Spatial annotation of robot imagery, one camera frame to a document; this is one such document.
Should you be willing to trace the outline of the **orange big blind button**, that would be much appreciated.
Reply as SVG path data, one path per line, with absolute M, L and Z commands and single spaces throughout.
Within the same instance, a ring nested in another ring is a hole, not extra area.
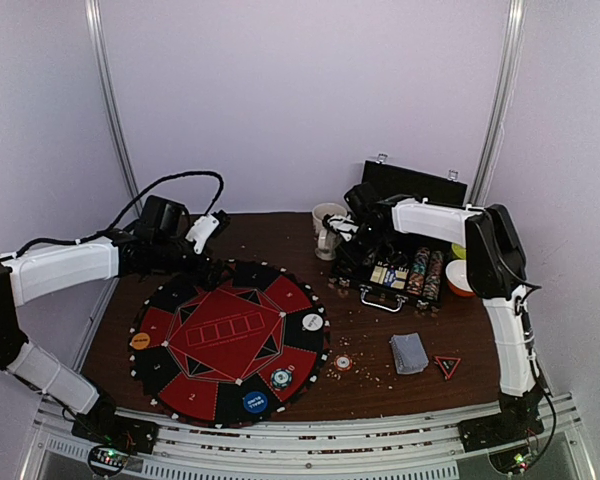
M 136 351 L 140 351 L 148 348 L 150 343 L 150 335 L 146 332 L 139 332 L 132 336 L 129 346 Z

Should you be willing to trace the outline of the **white dealer button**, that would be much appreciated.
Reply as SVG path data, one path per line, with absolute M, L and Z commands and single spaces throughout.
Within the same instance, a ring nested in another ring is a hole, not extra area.
M 302 318 L 301 325 L 306 331 L 316 332 L 324 327 L 324 318 L 317 313 L 309 313 Z

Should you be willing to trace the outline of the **grey playing card deck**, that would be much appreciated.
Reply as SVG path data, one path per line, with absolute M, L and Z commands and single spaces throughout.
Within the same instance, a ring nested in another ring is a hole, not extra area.
M 389 344 L 399 375 L 420 373 L 429 365 L 428 355 L 418 333 L 393 335 Z

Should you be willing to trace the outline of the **green white chip stack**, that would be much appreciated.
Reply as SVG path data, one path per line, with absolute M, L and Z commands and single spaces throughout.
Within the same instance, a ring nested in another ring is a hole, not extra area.
M 279 368 L 272 372 L 271 385 L 276 390 L 284 390 L 293 382 L 293 373 L 287 368 Z

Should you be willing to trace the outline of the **orange white chip stack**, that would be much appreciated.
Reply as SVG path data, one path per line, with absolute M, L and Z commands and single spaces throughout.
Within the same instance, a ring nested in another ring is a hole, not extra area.
M 338 371 L 349 371 L 353 366 L 352 359 L 346 354 L 337 355 L 334 359 L 334 366 Z

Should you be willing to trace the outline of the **blue small blind button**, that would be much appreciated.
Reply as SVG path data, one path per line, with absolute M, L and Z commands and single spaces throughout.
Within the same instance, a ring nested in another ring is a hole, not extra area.
M 260 391 L 251 391 L 243 397 L 243 408 L 251 415 L 261 414 L 268 408 L 268 397 Z

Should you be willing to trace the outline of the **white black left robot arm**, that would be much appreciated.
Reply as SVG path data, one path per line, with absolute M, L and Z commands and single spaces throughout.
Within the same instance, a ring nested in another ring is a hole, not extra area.
M 184 205 L 152 196 L 139 219 L 109 227 L 90 240 L 59 245 L 49 240 L 26 252 L 0 254 L 0 371 L 85 415 L 86 429 L 103 444 L 117 442 L 124 424 L 105 406 L 104 393 L 34 341 L 21 327 L 23 306 L 81 285 L 128 275 L 184 273 L 198 284 L 216 284 L 222 264 L 206 251 L 230 218 L 222 210 L 182 226 Z

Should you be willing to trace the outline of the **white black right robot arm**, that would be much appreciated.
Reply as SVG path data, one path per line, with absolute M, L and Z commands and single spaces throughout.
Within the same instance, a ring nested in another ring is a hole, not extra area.
M 339 262 L 351 271 L 401 237 L 465 248 L 468 284 L 487 311 L 499 359 L 502 412 L 492 430 L 499 440 L 515 440 L 530 426 L 530 411 L 544 391 L 527 308 L 537 287 L 526 278 L 524 249 L 507 208 L 441 205 L 418 195 L 381 199 L 368 183 L 352 188 L 347 202 L 349 212 L 326 215 L 322 226 L 339 239 Z

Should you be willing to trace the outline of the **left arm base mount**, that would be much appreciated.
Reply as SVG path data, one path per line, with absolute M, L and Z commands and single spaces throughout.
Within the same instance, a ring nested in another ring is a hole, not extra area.
M 151 454 L 159 426 L 155 422 L 122 416 L 116 410 L 112 400 L 99 399 L 88 413 L 75 415 L 71 433 L 124 453 Z

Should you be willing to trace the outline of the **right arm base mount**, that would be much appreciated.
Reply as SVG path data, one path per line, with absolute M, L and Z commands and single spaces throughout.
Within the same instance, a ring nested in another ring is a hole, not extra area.
M 463 420 L 457 427 L 465 452 L 499 447 L 525 440 L 531 432 L 544 432 L 544 424 L 537 413 L 517 414 L 512 410 Z

